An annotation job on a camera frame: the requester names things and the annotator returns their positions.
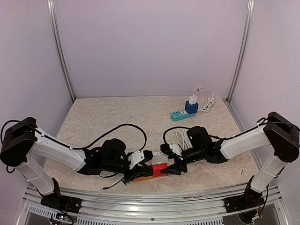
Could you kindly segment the orange power strip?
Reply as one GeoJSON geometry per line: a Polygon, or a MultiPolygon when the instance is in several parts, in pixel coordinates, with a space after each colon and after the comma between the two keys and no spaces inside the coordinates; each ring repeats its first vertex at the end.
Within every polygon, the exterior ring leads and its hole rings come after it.
{"type": "Polygon", "coordinates": [[[140,178],[134,179],[132,182],[141,182],[141,181],[147,181],[147,180],[154,180],[154,179],[159,179],[159,178],[162,178],[162,177],[165,177],[165,176],[166,176],[166,175],[163,175],[163,176],[157,176],[157,177],[154,177],[154,176],[140,177],[140,178]]]}

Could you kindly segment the red cube socket adapter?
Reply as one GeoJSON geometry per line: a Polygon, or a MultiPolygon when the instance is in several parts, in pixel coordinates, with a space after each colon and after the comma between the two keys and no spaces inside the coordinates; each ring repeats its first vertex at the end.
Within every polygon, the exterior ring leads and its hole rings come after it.
{"type": "Polygon", "coordinates": [[[166,176],[166,173],[162,173],[162,170],[168,167],[167,163],[159,164],[159,165],[152,165],[153,170],[153,177],[163,177],[166,176]]]}

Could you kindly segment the white power adapter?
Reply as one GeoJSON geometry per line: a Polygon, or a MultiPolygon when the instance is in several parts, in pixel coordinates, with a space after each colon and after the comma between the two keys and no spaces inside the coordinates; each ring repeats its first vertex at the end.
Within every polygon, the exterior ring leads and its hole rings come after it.
{"type": "Polygon", "coordinates": [[[168,155],[158,151],[158,152],[153,152],[153,158],[151,160],[152,165],[161,165],[165,164],[168,161],[168,155]]]}

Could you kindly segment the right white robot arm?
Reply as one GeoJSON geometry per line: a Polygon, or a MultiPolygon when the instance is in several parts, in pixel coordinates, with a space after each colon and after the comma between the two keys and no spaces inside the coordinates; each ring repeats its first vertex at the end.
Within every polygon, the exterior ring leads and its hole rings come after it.
{"type": "Polygon", "coordinates": [[[187,130],[191,148],[181,154],[172,151],[172,146],[164,143],[161,151],[170,154],[174,163],[161,170],[164,174],[181,175],[187,172],[187,165],[206,160],[208,163],[221,164],[237,155],[263,146],[271,146],[273,155],[248,182],[240,204],[250,208],[264,189],[276,178],[288,163],[295,161],[300,154],[300,129],[280,114],[271,112],[261,118],[256,126],[229,138],[209,135],[206,128],[195,126],[187,130]]]}

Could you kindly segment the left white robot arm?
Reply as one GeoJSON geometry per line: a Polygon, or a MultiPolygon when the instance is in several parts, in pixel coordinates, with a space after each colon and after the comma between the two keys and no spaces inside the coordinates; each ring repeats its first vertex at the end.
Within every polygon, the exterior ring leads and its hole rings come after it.
{"type": "Polygon", "coordinates": [[[66,199],[60,194],[58,182],[49,177],[35,161],[33,155],[39,155],[65,165],[86,176],[100,175],[101,172],[123,174],[124,184],[140,177],[153,175],[153,168],[146,165],[153,154],[140,148],[126,153],[126,145],[120,139],[105,140],[95,147],[92,142],[86,147],[74,147],[47,134],[36,124],[36,119],[9,120],[5,123],[13,126],[0,130],[2,144],[0,159],[7,166],[18,170],[38,192],[47,196],[53,207],[62,208],[66,199]]]}

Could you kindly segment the blue cube socket adapter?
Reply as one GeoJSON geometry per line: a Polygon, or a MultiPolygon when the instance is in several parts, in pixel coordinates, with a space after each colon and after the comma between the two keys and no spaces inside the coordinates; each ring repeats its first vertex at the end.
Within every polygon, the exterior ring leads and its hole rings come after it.
{"type": "Polygon", "coordinates": [[[196,102],[194,104],[190,104],[189,101],[185,102],[185,111],[188,114],[195,114],[198,112],[199,104],[196,102]]]}

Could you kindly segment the teal power strip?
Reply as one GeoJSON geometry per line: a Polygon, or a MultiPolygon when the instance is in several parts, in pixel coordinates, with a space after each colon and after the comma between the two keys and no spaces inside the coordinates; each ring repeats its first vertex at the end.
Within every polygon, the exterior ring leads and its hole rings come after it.
{"type": "Polygon", "coordinates": [[[194,116],[196,116],[196,113],[189,114],[186,112],[186,110],[181,110],[181,111],[172,112],[170,115],[170,118],[173,122],[176,122],[176,121],[185,120],[185,119],[188,119],[188,118],[191,118],[194,116]]]}

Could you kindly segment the small white charger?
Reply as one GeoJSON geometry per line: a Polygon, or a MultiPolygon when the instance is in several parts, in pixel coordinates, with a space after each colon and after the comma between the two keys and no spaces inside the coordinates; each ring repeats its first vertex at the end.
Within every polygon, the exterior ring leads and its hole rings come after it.
{"type": "Polygon", "coordinates": [[[188,102],[189,102],[190,105],[196,104],[196,101],[197,101],[197,96],[195,94],[189,96],[189,101],[188,102]]]}

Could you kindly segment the aluminium front rail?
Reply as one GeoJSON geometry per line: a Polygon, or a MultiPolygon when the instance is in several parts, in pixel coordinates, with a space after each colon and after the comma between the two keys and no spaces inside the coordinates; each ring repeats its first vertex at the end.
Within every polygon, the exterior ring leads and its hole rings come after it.
{"type": "MultiPolygon", "coordinates": [[[[229,187],[200,190],[183,193],[162,194],[114,194],[108,191],[83,191],[61,188],[64,195],[82,199],[78,214],[68,213],[74,218],[75,225],[100,224],[222,224],[225,216],[238,218],[242,212],[227,213],[224,199],[242,194],[245,184],[229,187]]],[[[35,213],[45,217],[55,214],[57,210],[40,204],[41,197],[37,191],[27,187],[15,225],[29,222],[29,214],[35,213]]],[[[280,191],[277,186],[270,186],[266,206],[262,213],[262,224],[268,224],[274,213],[274,220],[279,225],[292,225],[287,215],[280,191]]]]}

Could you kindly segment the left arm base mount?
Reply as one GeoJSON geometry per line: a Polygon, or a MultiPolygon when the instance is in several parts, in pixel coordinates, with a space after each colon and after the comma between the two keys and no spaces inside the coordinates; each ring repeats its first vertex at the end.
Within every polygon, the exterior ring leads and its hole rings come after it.
{"type": "Polygon", "coordinates": [[[82,204],[82,199],[62,195],[60,193],[60,187],[57,180],[52,178],[52,181],[54,184],[54,189],[52,193],[48,195],[40,194],[42,197],[41,204],[64,212],[78,214],[82,204]]]}

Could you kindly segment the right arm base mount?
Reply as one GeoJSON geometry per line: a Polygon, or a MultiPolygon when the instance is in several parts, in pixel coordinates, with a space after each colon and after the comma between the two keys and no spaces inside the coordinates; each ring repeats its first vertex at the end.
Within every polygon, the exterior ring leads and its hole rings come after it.
{"type": "Polygon", "coordinates": [[[253,191],[250,188],[253,177],[254,176],[252,176],[247,183],[243,194],[227,197],[224,199],[225,209],[227,213],[263,206],[265,204],[262,193],[253,191]]]}

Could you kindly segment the right aluminium frame post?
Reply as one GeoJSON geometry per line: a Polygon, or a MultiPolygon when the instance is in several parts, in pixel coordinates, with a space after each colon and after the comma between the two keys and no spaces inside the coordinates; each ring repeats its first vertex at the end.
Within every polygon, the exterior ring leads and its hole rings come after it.
{"type": "Polygon", "coordinates": [[[234,74],[232,78],[232,82],[230,85],[229,89],[229,94],[227,97],[227,102],[228,104],[231,104],[233,100],[233,96],[235,94],[237,85],[238,85],[238,80],[240,77],[244,57],[246,54],[246,49],[247,49],[247,44],[248,44],[248,39],[250,35],[250,30],[251,30],[251,23],[253,19],[253,13],[254,13],[254,7],[255,7],[255,0],[248,0],[247,1],[247,11],[246,11],[246,17],[245,17],[245,23],[244,23],[244,28],[243,28],[243,33],[242,33],[242,40],[240,44],[240,49],[239,49],[239,54],[237,58],[237,63],[234,69],[234,74]]]}

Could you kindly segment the aluminium frame post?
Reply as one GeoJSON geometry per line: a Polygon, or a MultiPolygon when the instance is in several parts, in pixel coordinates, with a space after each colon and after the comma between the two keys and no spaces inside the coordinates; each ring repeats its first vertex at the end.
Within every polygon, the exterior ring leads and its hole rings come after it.
{"type": "Polygon", "coordinates": [[[62,43],[60,40],[60,32],[59,32],[58,20],[57,20],[57,16],[56,16],[55,2],[53,0],[47,0],[47,8],[48,8],[50,24],[51,24],[51,28],[52,28],[54,44],[56,47],[59,64],[60,64],[60,67],[62,70],[63,79],[65,82],[69,97],[70,97],[72,103],[74,103],[76,100],[76,94],[75,94],[74,87],[72,85],[71,78],[70,78],[70,75],[68,72],[65,55],[64,55],[62,43]]]}
{"type": "Polygon", "coordinates": [[[233,96],[235,94],[237,85],[238,85],[238,80],[240,77],[244,57],[246,54],[246,49],[247,49],[247,44],[248,44],[248,39],[250,35],[250,30],[251,30],[251,23],[253,19],[253,13],[254,13],[254,7],[255,7],[255,0],[248,0],[247,1],[247,11],[246,11],[246,17],[245,17],[245,23],[244,23],[244,28],[243,28],[243,33],[242,33],[242,40],[240,44],[240,49],[239,49],[239,54],[237,58],[237,63],[234,69],[234,74],[232,78],[232,82],[230,85],[229,89],[229,94],[227,97],[227,102],[228,104],[231,104],[233,100],[233,96]]]}

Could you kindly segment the left aluminium frame post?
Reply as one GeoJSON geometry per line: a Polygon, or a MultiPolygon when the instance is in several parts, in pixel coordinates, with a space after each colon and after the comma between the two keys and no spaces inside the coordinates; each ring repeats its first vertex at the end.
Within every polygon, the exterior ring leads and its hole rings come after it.
{"type": "Polygon", "coordinates": [[[72,103],[74,103],[76,100],[76,94],[75,94],[74,87],[72,85],[71,78],[70,78],[70,75],[68,72],[65,55],[64,55],[62,43],[60,40],[60,32],[59,32],[58,20],[57,20],[57,16],[56,16],[55,2],[53,0],[47,0],[47,8],[48,8],[50,24],[51,24],[51,28],[52,28],[54,44],[56,47],[59,64],[60,64],[60,67],[62,70],[63,79],[65,82],[69,97],[70,97],[72,103]]]}

